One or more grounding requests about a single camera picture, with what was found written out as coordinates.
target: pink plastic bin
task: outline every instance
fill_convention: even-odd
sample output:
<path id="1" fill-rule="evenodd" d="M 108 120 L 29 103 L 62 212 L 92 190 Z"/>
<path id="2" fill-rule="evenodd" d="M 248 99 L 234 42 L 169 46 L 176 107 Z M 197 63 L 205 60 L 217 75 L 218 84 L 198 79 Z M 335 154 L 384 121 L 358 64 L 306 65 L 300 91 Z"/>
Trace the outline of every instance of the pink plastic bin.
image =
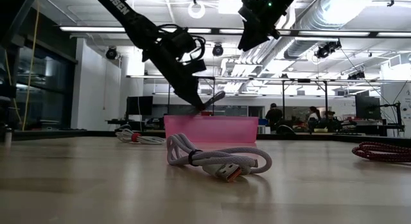
<path id="1" fill-rule="evenodd" d="M 257 117 L 165 116 L 166 137 L 185 134 L 192 142 L 254 143 Z"/>

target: table surface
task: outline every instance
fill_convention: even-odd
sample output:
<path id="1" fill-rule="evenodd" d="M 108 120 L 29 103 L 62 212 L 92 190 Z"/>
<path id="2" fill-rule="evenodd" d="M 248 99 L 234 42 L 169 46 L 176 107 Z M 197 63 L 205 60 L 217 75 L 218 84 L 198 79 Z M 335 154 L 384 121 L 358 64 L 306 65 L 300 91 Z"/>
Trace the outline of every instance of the table surface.
<path id="1" fill-rule="evenodd" d="M 198 145 L 234 146 L 247 145 Z M 0 151 L 1 223 L 410 223 L 407 165 L 362 160 L 344 142 L 254 146 L 271 155 L 271 170 L 228 184 L 169 166 L 164 146 L 109 137 L 15 142 Z"/>

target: yellow rope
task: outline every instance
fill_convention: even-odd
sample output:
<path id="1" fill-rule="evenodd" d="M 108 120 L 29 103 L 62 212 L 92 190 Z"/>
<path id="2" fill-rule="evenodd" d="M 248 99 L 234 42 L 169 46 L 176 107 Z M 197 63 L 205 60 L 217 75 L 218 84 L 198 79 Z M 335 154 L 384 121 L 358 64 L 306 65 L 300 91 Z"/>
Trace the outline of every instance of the yellow rope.
<path id="1" fill-rule="evenodd" d="M 36 23 L 34 27 L 34 40 L 33 40 L 33 55 L 31 56 L 31 65 L 30 65 L 30 72 L 28 74 L 28 84 L 27 84 L 27 97 L 26 97 L 26 109 L 24 109 L 24 121 L 23 121 L 23 127 L 22 130 L 26 128 L 26 120 L 27 120 L 27 110 L 28 110 L 28 100 L 30 98 L 30 83 L 31 83 L 31 72 L 33 70 L 34 66 L 34 52 L 36 48 L 36 40 L 37 40 L 37 27 L 39 25 L 39 15 L 40 15 L 40 3 L 39 0 L 36 0 L 37 2 L 37 16 L 36 16 Z"/>
<path id="2" fill-rule="evenodd" d="M 6 68 L 7 68 L 7 74 L 8 74 L 8 83 L 10 86 L 12 86 L 12 75 L 10 74 L 10 67 L 8 65 L 8 56 L 7 56 L 7 51 L 6 51 Z M 21 116 L 19 114 L 19 109 L 17 108 L 17 103 L 15 102 L 15 98 L 13 98 L 13 102 L 14 102 L 14 109 L 15 112 L 17 114 L 17 117 L 19 118 L 19 121 L 21 123 Z"/>

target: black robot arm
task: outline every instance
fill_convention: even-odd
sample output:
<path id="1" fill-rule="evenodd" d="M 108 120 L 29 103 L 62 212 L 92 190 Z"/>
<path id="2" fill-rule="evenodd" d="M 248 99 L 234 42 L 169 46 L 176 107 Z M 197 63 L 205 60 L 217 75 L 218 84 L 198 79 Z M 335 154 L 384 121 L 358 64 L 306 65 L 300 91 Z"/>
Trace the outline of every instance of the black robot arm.
<path id="1" fill-rule="evenodd" d="M 126 0 L 98 1 L 121 23 L 133 44 L 143 50 L 143 61 L 150 59 L 153 62 L 174 88 L 175 94 L 198 110 L 204 110 L 205 105 L 197 93 L 198 79 L 193 73 L 206 69 L 202 60 L 206 40 L 191 36 L 187 28 L 175 24 L 156 26 L 144 15 L 135 12 Z M 185 53 L 199 54 L 183 62 Z"/>

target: person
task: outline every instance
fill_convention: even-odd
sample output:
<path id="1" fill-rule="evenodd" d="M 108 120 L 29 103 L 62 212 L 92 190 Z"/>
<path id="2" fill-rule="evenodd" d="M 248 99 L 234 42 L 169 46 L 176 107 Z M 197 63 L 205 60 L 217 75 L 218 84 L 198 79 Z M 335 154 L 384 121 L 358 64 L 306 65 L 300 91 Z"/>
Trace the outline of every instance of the person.
<path id="1" fill-rule="evenodd" d="M 310 107 L 310 116 L 308 117 L 308 120 L 312 120 L 314 118 L 316 121 L 319 121 L 321 119 L 320 111 L 314 107 Z"/>
<path id="2" fill-rule="evenodd" d="M 272 103 L 270 110 L 265 115 L 265 119 L 268 120 L 268 124 L 270 125 L 271 132 L 274 132 L 276 130 L 276 124 L 281 120 L 282 117 L 283 112 L 277 108 L 277 104 Z"/>

